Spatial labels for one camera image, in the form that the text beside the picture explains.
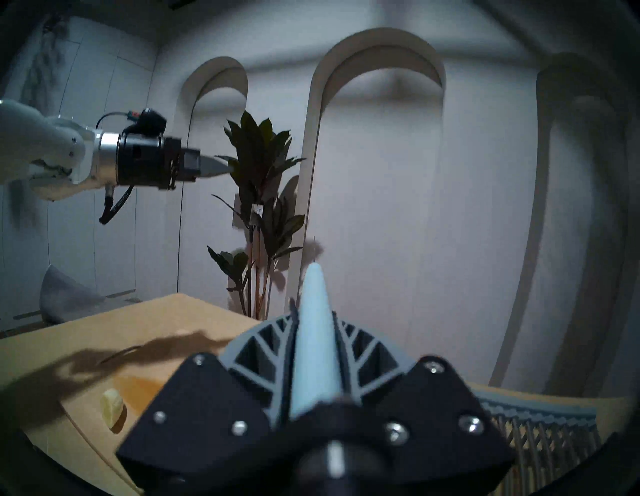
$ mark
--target gray lattice structure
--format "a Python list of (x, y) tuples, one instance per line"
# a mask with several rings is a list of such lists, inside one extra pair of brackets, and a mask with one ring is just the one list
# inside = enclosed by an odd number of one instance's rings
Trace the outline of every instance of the gray lattice structure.
[[(344, 390), (358, 404), (377, 403), (414, 365), (387, 338), (338, 320), (334, 331)], [(271, 426), (286, 418), (297, 314), (266, 321), (235, 338), (222, 364), (260, 401)], [(594, 408), (516, 399), (475, 390), (483, 408), (516, 450), (517, 464), (496, 494), (525, 496), (549, 484), (600, 447)]]
[(474, 391), (516, 450), (516, 464), (495, 494), (526, 496), (567, 473), (600, 447), (595, 408)]

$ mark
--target black cable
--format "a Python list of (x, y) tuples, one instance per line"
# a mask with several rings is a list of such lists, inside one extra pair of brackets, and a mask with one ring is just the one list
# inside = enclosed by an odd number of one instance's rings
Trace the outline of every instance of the black cable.
[(105, 115), (103, 115), (102, 117), (100, 117), (98, 119), (98, 122), (95, 124), (95, 128), (98, 129), (98, 126), (102, 122), (102, 119), (104, 119), (105, 117), (108, 117), (109, 115), (123, 115), (124, 117), (129, 116), (129, 114), (126, 113), (126, 112), (109, 112), (109, 113), (106, 113)]
[[(110, 115), (123, 115), (125, 117), (129, 116), (129, 114), (127, 112), (108, 112), (108, 113), (106, 113), (105, 115), (103, 115), (102, 117), (100, 117), (98, 119), (98, 122), (95, 124), (95, 128), (98, 129), (98, 126), (102, 122), (102, 119), (104, 119), (105, 117), (108, 117)], [(131, 194), (131, 191), (133, 191), (133, 186), (129, 186), (127, 191), (125, 191), (124, 195), (122, 195), (120, 197), (120, 199), (118, 200), (118, 203), (116, 203), (116, 206), (113, 207), (113, 208), (111, 208), (113, 206), (113, 195), (109, 196), (107, 193), (105, 193), (105, 195), (104, 195), (104, 210), (102, 212), (102, 216), (98, 219), (98, 222), (100, 222), (100, 224), (104, 225), (107, 222), (109, 222), (111, 219), (113, 219), (115, 214), (117, 214), (120, 211), (120, 209), (122, 208), (124, 203), (129, 198), (129, 195)]]
[(129, 186), (127, 188), (127, 191), (125, 191), (124, 194), (120, 197), (120, 199), (118, 200), (118, 203), (116, 203), (116, 206), (114, 208), (111, 208), (111, 206), (113, 205), (113, 196), (105, 195), (104, 211), (102, 212), (102, 217), (98, 219), (98, 222), (104, 225), (107, 222), (109, 222), (111, 219), (113, 219), (115, 214), (118, 213), (118, 211), (122, 208), (124, 203), (127, 201), (129, 195), (131, 194), (131, 191), (133, 191), (133, 186)]

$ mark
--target arched doorway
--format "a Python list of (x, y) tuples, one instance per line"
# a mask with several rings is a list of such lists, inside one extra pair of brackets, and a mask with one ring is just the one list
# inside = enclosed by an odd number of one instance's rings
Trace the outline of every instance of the arched doorway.
[[(246, 72), (239, 64), (206, 82), (190, 114), (188, 146), (208, 156), (234, 155), (223, 128), (227, 120), (240, 120), (246, 94)], [(227, 276), (211, 260), (207, 245), (217, 250), (244, 246), (244, 230), (234, 226), (233, 213), (212, 194), (232, 199), (236, 190), (228, 175), (182, 186), (178, 291), (223, 308), (230, 305)]]
[(424, 58), (373, 47), (333, 73), (323, 98), (303, 271), (317, 259), (338, 315), (398, 343), (418, 283), (443, 93)]
[(492, 385), (581, 396), (625, 260), (624, 105), (595, 67), (569, 54), (540, 72), (537, 94), (529, 240)]

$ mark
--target plant tag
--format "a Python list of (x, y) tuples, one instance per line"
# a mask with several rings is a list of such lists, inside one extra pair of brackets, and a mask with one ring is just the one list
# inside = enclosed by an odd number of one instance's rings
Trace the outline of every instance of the plant tag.
[(262, 217), (262, 212), (264, 210), (264, 205), (251, 205), (251, 218), (249, 219), (249, 225), (255, 226), (258, 225), (258, 220), (256, 216)]

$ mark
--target cabinet door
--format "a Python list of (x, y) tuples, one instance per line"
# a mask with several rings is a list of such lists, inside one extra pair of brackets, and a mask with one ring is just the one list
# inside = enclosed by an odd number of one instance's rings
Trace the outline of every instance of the cabinet door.
[[(118, 58), (116, 60), (111, 86), (107, 96), (105, 112), (129, 110), (141, 111), (147, 105), (147, 95), (151, 83), (151, 71), (134, 63)], [(124, 116), (106, 117), (100, 127), (109, 132), (120, 132), (132, 124)], [(126, 187), (116, 188), (114, 202), (127, 191)], [(134, 188), (131, 196), (118, 214), (107, 225), (98, 219), (104, 209), (104, 192), (95, 192), (94, 230), (95, 241), (95, 283), (100, 294), (105, 296), (136, 288), (136, 196)]]

